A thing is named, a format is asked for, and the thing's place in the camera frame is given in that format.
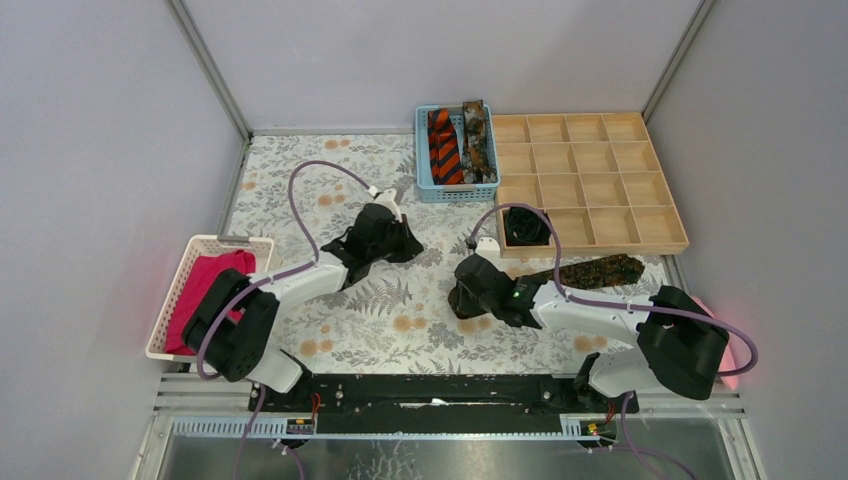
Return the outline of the black gold patterned tie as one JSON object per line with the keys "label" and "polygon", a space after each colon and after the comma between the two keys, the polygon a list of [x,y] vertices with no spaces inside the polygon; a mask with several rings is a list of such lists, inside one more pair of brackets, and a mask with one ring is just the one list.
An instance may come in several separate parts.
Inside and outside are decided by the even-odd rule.
{"label": "black gold patterned tie", "polygon": [[644,271],[643,262],[619,254],[562,266],[559,270],[548,269],[520,276],[534,276],[540,278],[544,284],[558,279],[568,287],[596,290],[636,284]]}

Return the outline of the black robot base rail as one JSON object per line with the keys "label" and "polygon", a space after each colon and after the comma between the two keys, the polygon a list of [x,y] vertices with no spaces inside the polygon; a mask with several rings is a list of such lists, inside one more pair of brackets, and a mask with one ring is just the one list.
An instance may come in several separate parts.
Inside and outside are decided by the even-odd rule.
{"label": "black robot base rail", "polygon": [[563,415],[636,413],[569,376],[313,374],[288,393],[252,389],[250,410],[297,413],[320,434],[548,434]]}

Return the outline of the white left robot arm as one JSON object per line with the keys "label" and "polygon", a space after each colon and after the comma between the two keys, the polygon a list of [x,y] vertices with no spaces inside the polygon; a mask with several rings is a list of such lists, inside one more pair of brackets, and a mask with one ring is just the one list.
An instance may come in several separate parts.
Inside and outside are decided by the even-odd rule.
{"label": "white left robot arm", "polygon": [[270,335],[282,309],[349,288],[365,279],[373,263],[406,263],[422,253],[406,215],[379,203],[366,204],[345,233],[312,261],[261,276],[234,268],[217,275],[181,331],[183,343],[230,382],[251,380],[271,389],[288,411],[309,401],[307,370],[275,348]]}

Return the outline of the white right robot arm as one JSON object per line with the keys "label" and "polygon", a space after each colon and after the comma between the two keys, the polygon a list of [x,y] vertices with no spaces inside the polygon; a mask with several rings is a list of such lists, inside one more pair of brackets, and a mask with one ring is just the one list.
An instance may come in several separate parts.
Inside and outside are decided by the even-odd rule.
{"label": "white right robot arm", "polygon": [[449,304],[461,319],[489,314],[513,328],[561,328],[625,344],[587,356],[573,386],[583,410],[597,412],[627,392],[657,386],[692,400],[712,394],[729,334],[676,287],[626,299],[511,278],[478,254],[461,261],[454,277]]}

